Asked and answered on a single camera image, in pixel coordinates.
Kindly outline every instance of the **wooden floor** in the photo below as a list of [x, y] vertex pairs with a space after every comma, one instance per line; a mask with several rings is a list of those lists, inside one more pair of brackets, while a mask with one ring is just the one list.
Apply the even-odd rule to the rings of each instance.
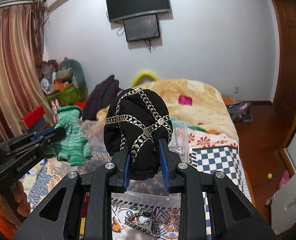
[[278, 189], [286, 165], [278, 155], [288, 127], [268, 106], [251, 106], [253, 122], [235, 123], [240, 142], [240, 158], [248, 173], [257, 210], [270, 223], [265, 202]]

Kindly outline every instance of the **black and white bracelet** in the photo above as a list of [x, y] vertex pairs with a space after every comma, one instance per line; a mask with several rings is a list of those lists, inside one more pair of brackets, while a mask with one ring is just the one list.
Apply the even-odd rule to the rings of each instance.
[[[152, 219], [152, 231], [147, 230], [146, 228], [142, 227], [139, 224], [135, 224], [135, 223], [131, 222], [131, 220], [136, 217], [151, 218]], [[155, 238], [160, 237], [159, 224], [157, 222], [157, 219], [153, 214], [150, 214], [148, 212], [137, 212], [131, 216], [126, 217], [125, 218], [125, 225], [130, 226], [133, 229], [139, 230], [140, 232], [143, 232], [146, 235], [153, 236]]]

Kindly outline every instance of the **tv screen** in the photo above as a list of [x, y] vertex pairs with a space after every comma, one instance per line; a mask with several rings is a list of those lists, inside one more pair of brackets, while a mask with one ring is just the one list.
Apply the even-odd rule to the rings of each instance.
[[143, 15], [124, 20], [124, 27], [127, 41], [160, 37], [156, 14]]
[[169, 0], [106, 0], [106, 2], [110, 22], [170, 11]]

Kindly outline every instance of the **door frame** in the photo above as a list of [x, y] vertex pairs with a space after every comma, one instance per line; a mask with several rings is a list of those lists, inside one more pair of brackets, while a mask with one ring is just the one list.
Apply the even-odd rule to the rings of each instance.
[[[279, 70], [278, 70], [276, 91], [275, 91], [275, 96], [274, 96], [274, 101], [275, 101], [275, 99], [278, 96], [278, 91], [279, 91], [279, 86], [280, 86], [280, 76], [281, 76], [280, 73], [281, 73], [281, 69], [282, 69], [282, 60], [283, 60], [283, 39], [282, 39], [282, 35], [281, 35], [280, 19], [278, 16], [276, 1], [272, 0], [272, 2], [273, 2], [276, 17], [277, 17], [277, 25], [278, 25], [278, 33], [279, 33]], [[279, 153], [282, 156], [282, 158], [284, 159], [285, 164], [286, 164], [291, 175], [295, 174], [294, 166], [292, 164], [292, 161], [289, 158], [289, 155], [285, 153], [284, 149], [289, 146], [295, 133], [296, 133], [296, 114], [295, 114], [293, 123], [286, 135], [286, 138], [282, 143], [281, 149], [279, 150]]]

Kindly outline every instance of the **black beanie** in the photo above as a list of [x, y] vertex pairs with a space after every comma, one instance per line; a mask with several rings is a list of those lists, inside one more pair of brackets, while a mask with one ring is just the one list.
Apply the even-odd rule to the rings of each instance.
[[110, 156], [127, 145], [132, 156], [131, 179], [145, 180], [158, 173], [158, 140], [165, 138], [169, 143], [171, 135], [166, 104], [149, 89], [126, 89], [109, 107], [104, 143]]

